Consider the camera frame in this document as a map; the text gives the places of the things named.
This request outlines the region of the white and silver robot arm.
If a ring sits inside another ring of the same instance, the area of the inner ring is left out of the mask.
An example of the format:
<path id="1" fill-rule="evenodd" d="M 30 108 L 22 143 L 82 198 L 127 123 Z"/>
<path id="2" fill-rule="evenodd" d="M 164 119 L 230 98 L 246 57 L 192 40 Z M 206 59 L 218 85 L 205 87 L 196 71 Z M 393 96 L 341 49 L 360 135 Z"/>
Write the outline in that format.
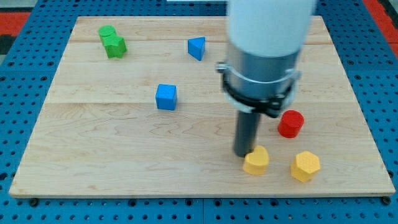
<path id="1" fill-rule="evenodd" d="M 229 0 L 223 90 L 238 110 L 276 118 L 295 94 L 295 69 L 316 0 Z"/>

